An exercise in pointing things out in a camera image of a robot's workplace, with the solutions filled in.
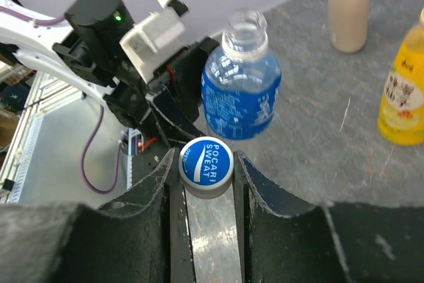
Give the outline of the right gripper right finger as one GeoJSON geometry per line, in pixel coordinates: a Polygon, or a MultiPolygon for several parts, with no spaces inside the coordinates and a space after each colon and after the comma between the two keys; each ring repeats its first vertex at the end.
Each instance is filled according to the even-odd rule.
{"type": "Polygon", "coordinates": [[[423,208],[308,203],[241,151],[233,191],[243,282],[422,282],[423,208]]]}

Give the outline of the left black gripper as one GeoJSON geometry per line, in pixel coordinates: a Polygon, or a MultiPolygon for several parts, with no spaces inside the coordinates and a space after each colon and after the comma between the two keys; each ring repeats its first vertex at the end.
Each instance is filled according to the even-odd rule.
{"type": "Polygon", "coordinates": [[[219,41],[208,36],[183,46],[154,70],[153,79],[146,85],[152,91],[168,88],[150,91],[145,98],[160,137],[170,148],[183,148],[199,136],[192,122],[199,117],[201,76],[209,55],[218,46],[219,41]]]}

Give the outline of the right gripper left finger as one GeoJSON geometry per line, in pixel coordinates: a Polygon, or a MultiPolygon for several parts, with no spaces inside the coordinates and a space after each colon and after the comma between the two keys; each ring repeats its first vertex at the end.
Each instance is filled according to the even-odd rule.
{"type": "Polygon", "coordinates": [[[1,281],[194,282],[178,156],[99,209],[3,204],[1,281]]]}

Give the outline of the white blue pocari cap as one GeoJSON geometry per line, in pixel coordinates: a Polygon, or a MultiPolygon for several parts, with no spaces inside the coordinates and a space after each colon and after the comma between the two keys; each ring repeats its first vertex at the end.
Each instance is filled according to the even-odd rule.
{"type": "Polygon", "coordinates": [[[223,195],[233,180],[231,149],[215,137],[198,137],[180,151],[178,169],[185,189],[200,199],[223,195]]]}

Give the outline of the crushed clear water bottle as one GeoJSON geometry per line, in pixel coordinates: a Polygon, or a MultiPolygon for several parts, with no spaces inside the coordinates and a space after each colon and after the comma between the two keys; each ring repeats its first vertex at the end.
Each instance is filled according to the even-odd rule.
{"type": "Polygon", "coordinates": [[[234,141],[259,135],[273,119],[281,80],[264,15],[235,11],[203,69],[201,97],[208,127],[234,141]]]}

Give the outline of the yellow juice bottle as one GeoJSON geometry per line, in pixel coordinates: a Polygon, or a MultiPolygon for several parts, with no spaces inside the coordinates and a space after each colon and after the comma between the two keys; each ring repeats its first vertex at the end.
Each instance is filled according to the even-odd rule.
{"type": "Polygon", "coordinates": [[[423,14],[392,62],[377,120],[381,135],[399,145],[423,143],[423,14]]]}

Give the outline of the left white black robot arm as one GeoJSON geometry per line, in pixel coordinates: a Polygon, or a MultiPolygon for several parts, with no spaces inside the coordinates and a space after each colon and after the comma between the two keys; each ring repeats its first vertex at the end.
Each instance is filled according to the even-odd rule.
{"type": "Polygon", "coordinates": [[[180,0],[136,23],[123,0],[77,0],[63,22],[44,26],[18,0],[1,0],[1,61],[44,72],[110,110],[125,127],[166,146],[203,133],[194,125],[201,75],[218,42],[181,42],[180,0]]]}

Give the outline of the beige pump soap bottle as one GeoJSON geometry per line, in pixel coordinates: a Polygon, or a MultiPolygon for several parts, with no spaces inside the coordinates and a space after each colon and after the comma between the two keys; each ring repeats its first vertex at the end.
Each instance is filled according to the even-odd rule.
{"type": "Polygon", "coordinates": [[[358,52],[366,43],[370,0],[327,0],[331,44],[340,52],[358,52]]]}

